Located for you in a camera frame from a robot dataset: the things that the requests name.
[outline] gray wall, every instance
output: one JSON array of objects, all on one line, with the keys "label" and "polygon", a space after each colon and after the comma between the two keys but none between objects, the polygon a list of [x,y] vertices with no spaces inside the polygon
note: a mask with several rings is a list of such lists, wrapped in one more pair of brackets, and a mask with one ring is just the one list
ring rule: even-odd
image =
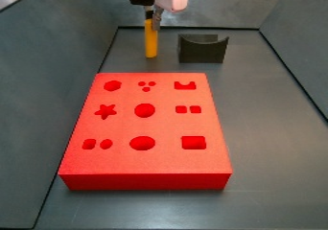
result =
[{"label": "gray wall", "polygon": [[328,118],[328,0],[283,0],[260,31]]}]

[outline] star-shaped cavity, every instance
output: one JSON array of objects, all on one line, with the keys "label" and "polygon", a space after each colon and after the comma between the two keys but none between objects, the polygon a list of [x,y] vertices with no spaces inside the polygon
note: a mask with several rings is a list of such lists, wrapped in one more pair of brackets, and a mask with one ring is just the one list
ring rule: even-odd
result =
[{"label": "star-shaped cavity", "polygon": [[116,104],[105,105],[101,104],[101,109],[95,112],[97,115],[102,116],[102,119],[105,120],[109,115],[117,115],[117,111],[114,110]]}]

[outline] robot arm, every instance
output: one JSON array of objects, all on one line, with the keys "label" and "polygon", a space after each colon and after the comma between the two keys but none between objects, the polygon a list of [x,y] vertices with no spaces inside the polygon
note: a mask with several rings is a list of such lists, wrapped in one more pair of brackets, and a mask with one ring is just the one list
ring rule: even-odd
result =
[{"label": "robot arm", "polygon": [[169,12],[182,11],[188,7],[189,0],[130,0],[130,2],[145,8],[146,57],[153,58],[158,54],[158,30],[161,29],[162,13],[165,10]]}]

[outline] red block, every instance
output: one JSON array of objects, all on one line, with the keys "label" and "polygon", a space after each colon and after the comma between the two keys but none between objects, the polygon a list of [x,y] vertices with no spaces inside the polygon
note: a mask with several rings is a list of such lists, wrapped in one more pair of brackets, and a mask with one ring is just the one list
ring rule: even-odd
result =
[{"label": "red block", "polygon": [[205,74],[99,74],[59,175],[71,190],[223,189],[232,166]]}]

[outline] yellow block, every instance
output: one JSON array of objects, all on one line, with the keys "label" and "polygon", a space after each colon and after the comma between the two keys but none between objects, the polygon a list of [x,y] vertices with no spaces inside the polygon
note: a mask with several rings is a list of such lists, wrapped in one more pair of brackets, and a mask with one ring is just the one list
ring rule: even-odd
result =
[{"label": "yellow block", "polygon": [[145,51],[148,58],[158,55],[158,31],[152,29],[152,19],[145,20]]}]

